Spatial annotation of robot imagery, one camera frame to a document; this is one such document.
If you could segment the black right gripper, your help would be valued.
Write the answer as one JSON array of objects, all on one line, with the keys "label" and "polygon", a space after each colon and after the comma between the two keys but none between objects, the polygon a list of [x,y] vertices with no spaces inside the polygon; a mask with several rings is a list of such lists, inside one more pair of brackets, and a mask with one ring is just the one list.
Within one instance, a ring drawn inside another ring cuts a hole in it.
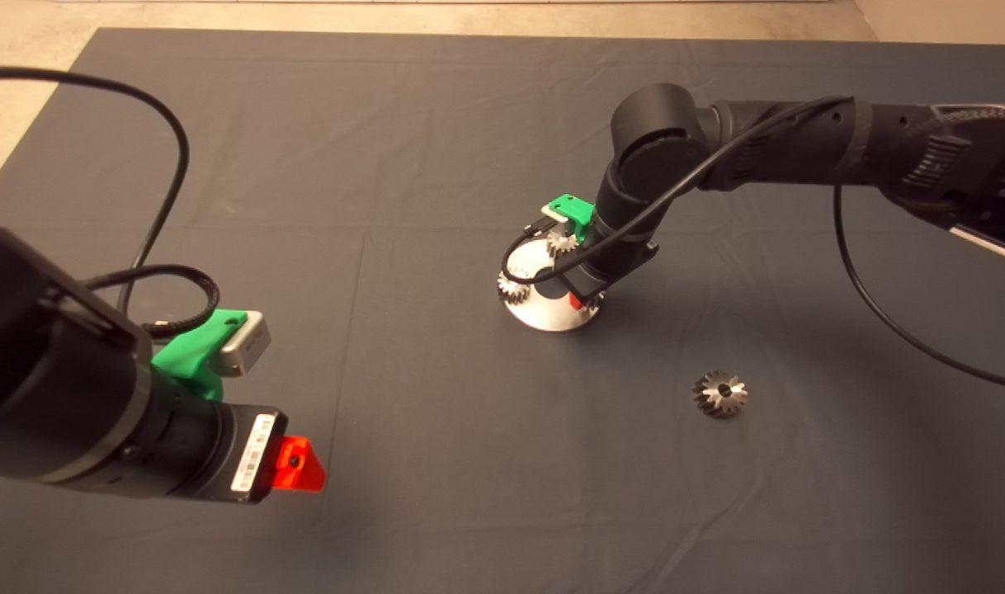
[{"label": "black right gripper", "polygon": [[573,251],[562,253],[563,266],[579,260],[578,266],[562,275],[562,285],[570,293],[570,307],[583,314],[592,308],[592,300],[604,295],[609,287],[644,266],[658,253],[658,245],[654,241],[620,241],[608,251],[587,257],[585,253],[590,249],[587,245],[590,240],[588,238]]}]

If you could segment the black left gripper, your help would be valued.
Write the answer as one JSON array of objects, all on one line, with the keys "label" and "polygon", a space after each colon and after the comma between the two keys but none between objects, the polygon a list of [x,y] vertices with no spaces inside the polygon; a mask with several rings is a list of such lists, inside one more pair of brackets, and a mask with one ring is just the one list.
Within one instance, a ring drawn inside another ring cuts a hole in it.
[{"label": "black left gripper", "polygon": [[284,436],[283,411],[224,403],[222,413],[222,437],[197,479],[197,499],[254,505],[272,489],[322,492],[328,473],[307,437]]}]

